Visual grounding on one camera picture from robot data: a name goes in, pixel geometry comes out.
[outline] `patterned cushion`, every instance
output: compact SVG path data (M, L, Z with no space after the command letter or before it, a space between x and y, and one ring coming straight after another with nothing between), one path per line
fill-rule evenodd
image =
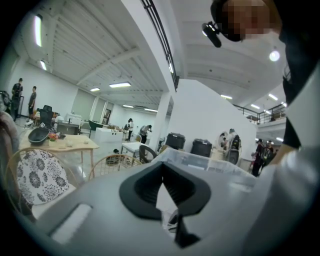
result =
M69 188L66 171L59 161L40 149L22 157L16 175L21 194L32 205L50 202Z

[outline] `backpack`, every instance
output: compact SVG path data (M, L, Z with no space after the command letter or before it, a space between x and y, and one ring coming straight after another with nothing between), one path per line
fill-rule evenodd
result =
M239 150L239 148L241 148L241 139L240 139L239 135L237 134L231 143L231 149Z

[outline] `black bin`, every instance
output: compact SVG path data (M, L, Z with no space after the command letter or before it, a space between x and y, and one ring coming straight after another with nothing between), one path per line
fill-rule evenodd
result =
M211 149L212 144L210 143L210 141L206 139L196 138L192 143L192 149L190 153L209 158Z
M183 149L185 146L186 142L186 137L183 136L182 134L179 133L169 133L168 136L166 137L166 142L165 144L168 145L169 147L179 150Z

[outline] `white wall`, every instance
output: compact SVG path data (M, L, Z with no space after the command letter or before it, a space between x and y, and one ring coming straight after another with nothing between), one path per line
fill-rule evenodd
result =
M72 106L76 98L78 87L64 81L49 72L46 72L29 63L21 65L14 70L12 79L23 78L23 92L24 101L22 105L22 115L28 116L28 103L32 93L33 86L36 86L36 99L34 109L43 108L44 105L52 107L52 111L58 112L61 116L72 111Z
M216 143L218 136L235 129L242 144L242 157L250 158L256 127L228 100L204 84L180 79L168 132L185 136L184 150L190 152L194 139Z

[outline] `black shirt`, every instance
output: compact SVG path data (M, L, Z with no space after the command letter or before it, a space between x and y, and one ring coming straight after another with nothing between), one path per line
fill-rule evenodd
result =
M295 99L308 81L320 59L318 36L319 24L317 7L312 2L295 3L290 0L274 0L282 20L280 41L285 43L286 60L290 76L283 78L283 89L288 105ZM299 138L286 120L284 144L300 147Z

